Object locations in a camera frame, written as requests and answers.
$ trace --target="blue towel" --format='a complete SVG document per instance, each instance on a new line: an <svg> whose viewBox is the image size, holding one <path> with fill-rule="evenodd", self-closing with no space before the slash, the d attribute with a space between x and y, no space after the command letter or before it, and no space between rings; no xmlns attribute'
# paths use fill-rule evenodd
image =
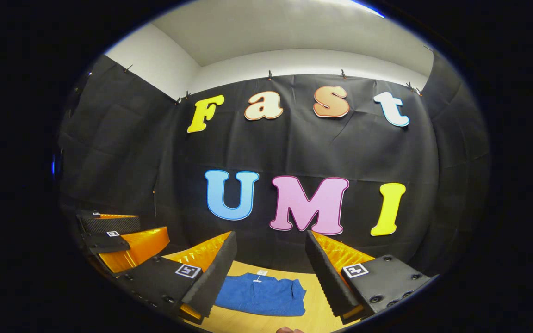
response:
<svg viewBox="0 0 533 333"><path fill-rule="evenodd" d="M305 290L299 280L277 280L257 274L226 276L215 305L264 316L302 316Z"/></svg>

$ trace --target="screw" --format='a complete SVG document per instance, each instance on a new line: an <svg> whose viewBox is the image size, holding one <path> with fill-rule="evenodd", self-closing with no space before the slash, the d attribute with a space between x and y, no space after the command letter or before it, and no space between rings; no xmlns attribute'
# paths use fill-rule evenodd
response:
<svg viewBox="0 0 533 333"><path fill-rule="evenodd" d="M374 296L374 297L370 298L370 303L377 303L377 302L381 301L382 299L383 299L382 295L377 295L377 296Z"/></svg>
<svg viewBox="0 0 533 333"><path fill-rule="evenodd" d="M174 299L172 297L169 297L168 295L162 295L161 299L168 303L174 303Z"/></svg>

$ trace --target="pink letter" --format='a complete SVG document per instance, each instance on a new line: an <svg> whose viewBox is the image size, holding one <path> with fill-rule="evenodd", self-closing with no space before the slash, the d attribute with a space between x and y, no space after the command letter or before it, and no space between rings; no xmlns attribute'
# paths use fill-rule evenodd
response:
<svg viewBox="0 0 533 333"><path fill-rule="evenodd" d="M349 181L338 177L324 179L314 196L309 200L297 177L279 176L273 178L277 188L277 213L271 221L271 228L288 231L293 225L288 221L289 211L293 214L300 231L307 228L314 215L319 212L318 220L311 228L318 234L340 234L342 196L349 188Z"/></svg>

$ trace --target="finger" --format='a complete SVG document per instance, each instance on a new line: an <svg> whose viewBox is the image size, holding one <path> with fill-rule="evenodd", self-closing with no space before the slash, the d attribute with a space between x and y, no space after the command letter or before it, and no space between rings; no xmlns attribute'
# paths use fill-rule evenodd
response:
<svg viewBox="0 0 533 333"><path fill-rule="evenodd" d="M293 330L287 326L283 326L280 329L277 329L276 333L293 333Z"/></svg>

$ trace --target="wooden table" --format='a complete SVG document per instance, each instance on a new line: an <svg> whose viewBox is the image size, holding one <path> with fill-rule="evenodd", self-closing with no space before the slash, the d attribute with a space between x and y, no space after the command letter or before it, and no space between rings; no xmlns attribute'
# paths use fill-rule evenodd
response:
<svg viewBox="0 0 533 333"><path fill-rule="evenodd" d="M163 257L170 259L174 255L176 253ZM248 314L228 308L220 308L214 305L211 308L211 314L203 320L202 325L184 321L214 333L275 333L277 329L283 326L287 326L290 329L301 329L305 333L330 333L359 322L355 321L351 324L343 325L340 318L332 315L332 310L328 305L328 301L326 301L324 291L322 291L315 274L270 270L234 261L231 264L228 275L241 276L247 272L256 274L258 270L267 271L266 276L271 276L277 280L282 278L289 280L299 279L303 289L305 289L305 314L299 317L262 316L260 314Z"/></svg>

